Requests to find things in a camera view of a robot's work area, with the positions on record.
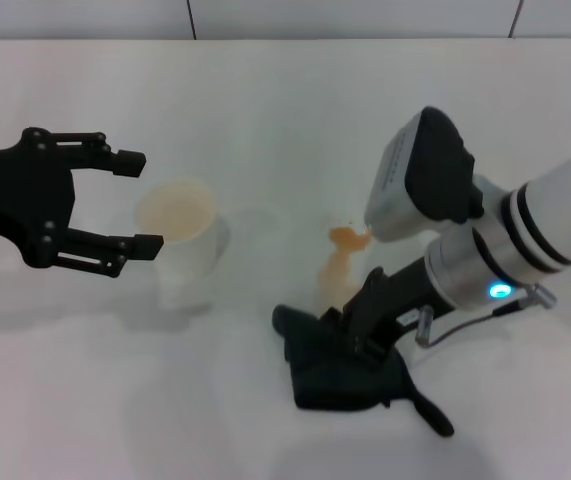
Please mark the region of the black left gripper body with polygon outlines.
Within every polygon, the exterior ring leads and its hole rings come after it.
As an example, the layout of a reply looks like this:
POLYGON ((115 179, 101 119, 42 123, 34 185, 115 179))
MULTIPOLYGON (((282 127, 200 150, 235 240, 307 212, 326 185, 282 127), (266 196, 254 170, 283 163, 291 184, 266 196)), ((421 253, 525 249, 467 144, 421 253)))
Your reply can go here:
POLYGON ((32 127, 0 149, 0 236, 32 268, 54 265, 71 219, 73 179, 60 144, 73 139, 32 127))

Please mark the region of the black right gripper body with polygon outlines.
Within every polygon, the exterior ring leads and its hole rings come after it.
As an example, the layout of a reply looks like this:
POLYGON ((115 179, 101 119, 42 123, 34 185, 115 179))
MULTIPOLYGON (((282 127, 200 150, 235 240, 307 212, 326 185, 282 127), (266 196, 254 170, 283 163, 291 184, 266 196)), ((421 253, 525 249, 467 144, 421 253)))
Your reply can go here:
POLYGON ((439 316, 439 294, 433 287, 423 259, 418 259, 384 280, 375 290, 378 320, 368 335, 381 346, 390 348, 414 323, 404 326, 397 318, 414 309, 429 306, 439 316))

